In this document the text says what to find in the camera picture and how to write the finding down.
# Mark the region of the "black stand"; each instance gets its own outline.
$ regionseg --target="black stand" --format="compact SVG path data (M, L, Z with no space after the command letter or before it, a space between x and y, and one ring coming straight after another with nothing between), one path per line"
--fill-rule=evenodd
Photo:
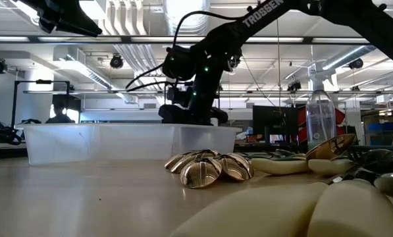
M19 80L14 82L13 89L13 104L12 104L12 129L14 129L14 120L16 115L16 100L18 97L18 85L21 83L36 83L36 84L52 84L52 83L65 83L66 84L66 108L69 104L69 93L70 93L70 82L69 81L52 81L52 80L36 80L36 81L27 81L27 80Z
M265 126L265 144L271 144L271 135L269 134L268 126Z

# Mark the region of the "white pipe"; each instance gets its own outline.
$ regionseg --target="white pipe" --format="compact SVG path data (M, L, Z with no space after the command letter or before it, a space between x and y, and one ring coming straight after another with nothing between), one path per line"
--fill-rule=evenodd
M104 20L104 26L107 29L107 31L110 33L112 36L117 36L118 32L113 26L113 21L111 17L111 4L110 2L107 1L106 7L105 7L105 20Z
M144 4L142 1L137 0L136 3L136 28L139 31L139 34L142 36L146 36L146 30L144 27Z
M113 4L115 6L115 28L118 30L118 32L121 35L127 35L126 33L126 28L124 28L121 19L122 19L122 5L120 4L120 1L113 1Z
M113 23L111 22L112 16L111 16L111 9L112 6L109 1L107 1L106 7L105 7L105 20L100 20L99 25L102 26L101 29L105 31L106 34L108 35L118 35L118 32L116 31L115 27L113 26ZM135 60L133 59L132 53L130 52L129 48L127 48L125 45L114 45L115 49L123 54L124 60L135 70L138 72L143 72L144 70L140 68L136 63Z
M138 29L138 32L141 36L146 36L147 32L145 30L144 26L144 4L142 0L137 0L135 1L136 4L136 28ZM152 67L157 66L157 59L155 58L155 55L153 54L152 47L150 45L144 45L146 52L148 54L148 58L150 60L150 63ZM162 74L161 70L157 70L157 74Z
M126 30L129 32L130 35L135 36L136 35L136 31L133 27L133 8L132 8L132 4L129 1L123 1L124 2L124 6L126 7L126 16L125 21L124 21L124 25L126 26ZM144 67L146 67L146 70L149 70L153 67L155 67L155 65L151 64L151 61L148 57L148 52L146 51L146 48L142 45L134 45L134 47L136 47L136 50L140 53L140 54L136 54L137 55L137 60L143 64Z
M126 17L125 17L125 21L124 21L124 25L126 26L126 29L128 30L129 34L131 36L136 36L137 33L135 32L135 29L133 27L133 14L132 14L132 4L125 0L124 2L124 6L126 7Z

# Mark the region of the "ceiling light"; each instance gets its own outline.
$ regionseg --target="ceiling light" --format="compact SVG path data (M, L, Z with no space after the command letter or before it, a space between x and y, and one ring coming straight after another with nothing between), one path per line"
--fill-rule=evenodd
M227 92L220 92L220 93L247 93L247 91L227 91Z
M156 36L156 37L132 37L133 42L156 42L172 43L174 36ZM205 37L201 36L178 36L177 42L199 42Z
M0 36L0 41L22 41L29 42L30 40L27 37L18 37L18 36Z
M369 43L365 38L313 38L313 43Z
M290 37L250 37L246 42L248 43L292 43L292 42L302 42L303 38L290 38Z
M121 42L120 37L38 37L41 42Z

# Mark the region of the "fluorescent light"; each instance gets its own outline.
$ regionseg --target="fluorescent light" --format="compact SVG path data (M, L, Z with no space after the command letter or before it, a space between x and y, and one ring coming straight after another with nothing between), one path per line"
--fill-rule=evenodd
M0 36L0 41L22 41L22 42L29 42L30 40L28 37L18 37L18 36Z
M105 0L104 1L96 0L81 0L79 1L80 8L83 10L87 16L89 16L93 20L103 20L105 18Z
M199 42L203 40L205 37L201 36L178 36L178 43L190 43L190 42ZM155 36L155 37L132 37L132 41L136 43L140 42L153 42L153 43L171 43L174 39L174 36ZM303 38L298 37L279 37L281 43L300 43L303 41ZM250 37L247 43L275 43L278 42L277 37Z
M134 92L128 92L129 94L149 94L149 93L158 93L155 91L134 91Z
M313 43L369 43L364 38L313 38Z
M302 42L303 38L279 37L280 43ZM248 43L278 43L278 37L250 37Z
M38 37L41 42L121 42L120 37Z
M205 37L201 36L188 36L188 37L177 37L177 42L199 42ZM174 36L156 36L156 37L132 37L133 42L157 42L157 43L171 43Z
M221 92L220 93L247 93L248 91L227 91L227 92Z

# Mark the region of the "desk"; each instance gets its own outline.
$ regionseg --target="desk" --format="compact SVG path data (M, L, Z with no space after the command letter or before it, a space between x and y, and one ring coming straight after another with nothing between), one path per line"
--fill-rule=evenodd
M31 167L0 160L0 236L168 236L227 194L280 184L326 182L315 174L267 176L244 183L184 188L164 161Z

